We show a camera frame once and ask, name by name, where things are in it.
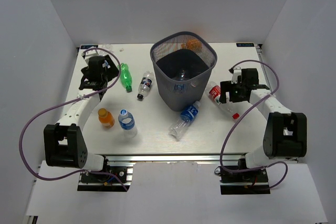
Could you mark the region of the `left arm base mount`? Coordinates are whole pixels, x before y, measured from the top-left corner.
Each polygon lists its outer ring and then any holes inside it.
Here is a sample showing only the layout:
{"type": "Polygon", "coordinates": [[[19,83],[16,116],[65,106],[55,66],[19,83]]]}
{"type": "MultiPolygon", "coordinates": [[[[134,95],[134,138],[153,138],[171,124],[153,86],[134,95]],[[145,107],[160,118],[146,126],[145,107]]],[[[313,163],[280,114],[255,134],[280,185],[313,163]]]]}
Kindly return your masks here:
{"type": "Polygon", "coordinates": [[[121,183],[110,175],[98,175],[85,172],[80,174],[77,191],[126,192],[125,188],[129,189],[132,181],[133,165],[108,165],[106,172],[112,173],[121,183]]]}

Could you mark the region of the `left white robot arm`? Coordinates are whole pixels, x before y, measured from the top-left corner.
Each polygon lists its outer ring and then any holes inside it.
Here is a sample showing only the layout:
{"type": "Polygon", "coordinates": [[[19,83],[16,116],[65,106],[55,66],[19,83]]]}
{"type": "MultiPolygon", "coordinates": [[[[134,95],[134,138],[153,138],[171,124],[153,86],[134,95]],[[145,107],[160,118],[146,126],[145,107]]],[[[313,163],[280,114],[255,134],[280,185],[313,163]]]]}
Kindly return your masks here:
{"type": "Polygon", "coordinates": [[[86,63],[81,69],[79,100],[71,104],[56,124],[44,128],[45,158],[48,166],[92,170],[93,176],[104,182],[110,178],[111,168],[104,164],[104,156],[87,150],[82,130],[119,70],[109,55],[91,56],[86,63]]]}

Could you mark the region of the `clear bottle blue label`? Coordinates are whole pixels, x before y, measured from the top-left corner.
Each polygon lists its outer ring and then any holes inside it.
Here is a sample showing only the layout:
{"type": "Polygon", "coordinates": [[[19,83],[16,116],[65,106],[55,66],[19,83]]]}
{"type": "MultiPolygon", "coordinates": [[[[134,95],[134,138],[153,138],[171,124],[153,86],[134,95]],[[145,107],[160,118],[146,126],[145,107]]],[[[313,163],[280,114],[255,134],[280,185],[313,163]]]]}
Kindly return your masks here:
{"type": "Polygon", "coordinates": [[[118,116],[118,121],[126,138],[133,138],[137,135],[138,130],[131,112],[122,109],[118,116]]]}

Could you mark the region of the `clear bottle black label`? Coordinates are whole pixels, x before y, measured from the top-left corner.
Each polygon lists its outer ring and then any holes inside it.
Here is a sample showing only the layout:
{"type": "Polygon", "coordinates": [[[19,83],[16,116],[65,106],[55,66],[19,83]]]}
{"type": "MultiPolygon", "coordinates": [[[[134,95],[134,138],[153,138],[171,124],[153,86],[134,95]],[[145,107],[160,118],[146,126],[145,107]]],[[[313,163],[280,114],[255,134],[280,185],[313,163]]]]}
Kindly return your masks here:
{"type": "Polygon", "coordinates": [[[154,73],[147,71],[143,74],[143,77],[138,87],[138,95],[137,95],[138,100],[142,101],[143,98],[145,98],[149,94],[153,81],[154,81],[154,73]]]}

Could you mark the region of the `clear bottle red label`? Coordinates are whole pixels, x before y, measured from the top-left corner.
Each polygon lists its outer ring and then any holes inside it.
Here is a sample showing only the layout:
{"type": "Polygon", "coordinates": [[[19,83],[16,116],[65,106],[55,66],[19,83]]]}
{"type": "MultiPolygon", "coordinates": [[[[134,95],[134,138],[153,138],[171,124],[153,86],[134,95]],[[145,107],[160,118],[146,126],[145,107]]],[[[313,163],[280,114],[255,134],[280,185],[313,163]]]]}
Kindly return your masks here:
{"type": "Polygon", "coordinates": [[[232,102],[230,102],[229,99],[226,99],[226,103],[221,103],[219,101],[221,96],[220,90],[220,86],[216,82],[210,81],[206,86],[205,93],[229,118],[234,121],[238,120],[240,114],[238,113],[237,107],[232,102]]]}

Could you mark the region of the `Pocari Sweat blue bottle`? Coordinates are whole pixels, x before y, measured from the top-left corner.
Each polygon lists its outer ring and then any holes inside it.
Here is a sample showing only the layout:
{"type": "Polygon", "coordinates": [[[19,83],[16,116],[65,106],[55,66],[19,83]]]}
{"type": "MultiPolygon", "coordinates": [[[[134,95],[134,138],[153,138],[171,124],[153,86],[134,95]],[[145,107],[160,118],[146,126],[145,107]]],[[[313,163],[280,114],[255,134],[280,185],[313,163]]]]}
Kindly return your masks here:
{"type": "Polygon", "coordinates": [[[181,139],[196,119],[200,106],[201,103],[199,101],[195,101],[192,105],[184,108],[178,120],[169,127],[169,135],[173,136],[177,140],[181,139]]]}

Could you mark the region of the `bottle inside bin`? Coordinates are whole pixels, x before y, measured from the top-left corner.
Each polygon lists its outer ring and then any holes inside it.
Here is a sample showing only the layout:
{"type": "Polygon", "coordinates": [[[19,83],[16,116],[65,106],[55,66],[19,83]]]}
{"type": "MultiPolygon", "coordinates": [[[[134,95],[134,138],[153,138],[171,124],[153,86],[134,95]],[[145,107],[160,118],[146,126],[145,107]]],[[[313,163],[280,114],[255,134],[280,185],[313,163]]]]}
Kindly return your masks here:
{"type": "Polygon", "coordinates": [[[172,78],[175,81],[187,81],[192,78],[192,74],[188,69],[180,69],[172,78]]]}

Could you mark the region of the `small clear bottle at corner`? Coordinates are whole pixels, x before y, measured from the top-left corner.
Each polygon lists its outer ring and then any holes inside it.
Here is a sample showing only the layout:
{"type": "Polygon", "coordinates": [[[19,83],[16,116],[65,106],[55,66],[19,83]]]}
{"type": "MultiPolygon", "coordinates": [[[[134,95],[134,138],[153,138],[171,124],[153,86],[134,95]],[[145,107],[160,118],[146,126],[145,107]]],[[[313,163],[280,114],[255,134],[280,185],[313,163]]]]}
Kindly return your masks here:
{"type": "Polygon", "coordinates": [[[113,52],[113,45],[112,44],[103,44],[101,48],[113,52]]]}

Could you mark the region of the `orange object behind bin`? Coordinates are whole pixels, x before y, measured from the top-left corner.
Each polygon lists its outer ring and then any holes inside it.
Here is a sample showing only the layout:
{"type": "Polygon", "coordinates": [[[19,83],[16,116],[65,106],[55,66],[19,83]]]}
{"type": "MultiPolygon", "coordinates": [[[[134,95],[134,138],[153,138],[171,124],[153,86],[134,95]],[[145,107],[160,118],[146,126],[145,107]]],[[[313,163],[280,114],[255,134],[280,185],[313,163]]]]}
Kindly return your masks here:
{"type": "Polygon", "coordinates": [[[192,51],[201,51],[202,42],[196,38],[187,39],[185,42],[181,43],[181,48],[192,51]]]}

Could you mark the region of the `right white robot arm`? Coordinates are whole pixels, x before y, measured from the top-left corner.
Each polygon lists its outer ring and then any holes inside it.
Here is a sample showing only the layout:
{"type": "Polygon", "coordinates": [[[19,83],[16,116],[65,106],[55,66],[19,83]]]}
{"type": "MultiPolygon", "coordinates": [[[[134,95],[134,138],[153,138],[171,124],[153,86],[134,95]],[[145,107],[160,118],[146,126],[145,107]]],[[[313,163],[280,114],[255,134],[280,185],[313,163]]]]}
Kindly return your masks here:
{"type": "Polygon", "coordinates": [[[237,175],[247,182],[256,175],[256,169],[263,169],[275,159],[305,157],[307,153],[307,117],[293,112],[271,93],[269,87],[259,83],[256,68],[233,67],[230,81],[220,85],[220,101],[232,103],[247,101],[267,120],[260,147],[244,154],[238,160],[237,175]]]}

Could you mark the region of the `green plastic bottle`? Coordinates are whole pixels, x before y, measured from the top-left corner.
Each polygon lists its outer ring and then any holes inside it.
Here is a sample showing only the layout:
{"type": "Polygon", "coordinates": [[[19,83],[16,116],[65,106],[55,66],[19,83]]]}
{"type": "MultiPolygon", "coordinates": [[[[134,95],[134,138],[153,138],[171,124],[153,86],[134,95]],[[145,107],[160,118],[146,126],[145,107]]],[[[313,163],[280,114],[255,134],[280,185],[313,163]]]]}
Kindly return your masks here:
{"type": "Polygon", "coordinates": [[[132,91],[132,77],[129,71],[129,67],[126,63],[121,64],[120,80],[126,92],[131,92],[132,91]]]}

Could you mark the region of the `grey mesh waste bin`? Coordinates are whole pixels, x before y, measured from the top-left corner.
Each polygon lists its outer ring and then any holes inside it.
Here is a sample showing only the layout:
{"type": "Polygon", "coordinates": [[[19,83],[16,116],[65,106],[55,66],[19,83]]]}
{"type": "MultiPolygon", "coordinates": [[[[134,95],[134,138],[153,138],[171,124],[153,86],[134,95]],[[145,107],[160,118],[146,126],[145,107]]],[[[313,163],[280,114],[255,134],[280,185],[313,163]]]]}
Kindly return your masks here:
{"type": "Polygon", "coordinates": [[[150,49],[150,58],[159,95],[173,111],[181,111],[202,98],[217,63],[215,50],[199,35],[189,31],[172,34],[155,43],[150,49]],[[191,38],[202,42],[201,51],[181,48],[181,43],[191,38]],[[173,80],[180,69],[188,69],[192,78],[187,81],[173,80]]]}

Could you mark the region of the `orange juice bottle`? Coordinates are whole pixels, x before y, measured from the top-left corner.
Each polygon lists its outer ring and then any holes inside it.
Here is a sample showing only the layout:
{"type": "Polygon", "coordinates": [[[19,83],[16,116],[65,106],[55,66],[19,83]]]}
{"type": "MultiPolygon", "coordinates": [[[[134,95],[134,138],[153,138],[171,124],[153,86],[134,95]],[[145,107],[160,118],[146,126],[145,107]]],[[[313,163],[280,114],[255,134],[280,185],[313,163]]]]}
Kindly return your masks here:
{"type": "Polygon", "coordinates": [[[102,124],[102,126],[104,126],[106,128],[111,128],[115,124],[114,117],[105,108],[100,108],[98,110],[98,119],[99,119],[100,123],[102,124]]]}

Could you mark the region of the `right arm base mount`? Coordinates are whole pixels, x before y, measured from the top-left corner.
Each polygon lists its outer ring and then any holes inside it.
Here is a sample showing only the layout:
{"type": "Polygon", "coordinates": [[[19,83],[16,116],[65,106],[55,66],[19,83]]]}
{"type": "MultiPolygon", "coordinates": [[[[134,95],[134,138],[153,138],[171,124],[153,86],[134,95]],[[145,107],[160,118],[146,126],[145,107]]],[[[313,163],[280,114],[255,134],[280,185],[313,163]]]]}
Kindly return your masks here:
{"type": "Polygon", "coordinates": [[[220,177],[222,195],[266,195],[270,194],[269,180],[265,169],[245,173],[229,173],[220,166],[214,174],[220,177]]]}

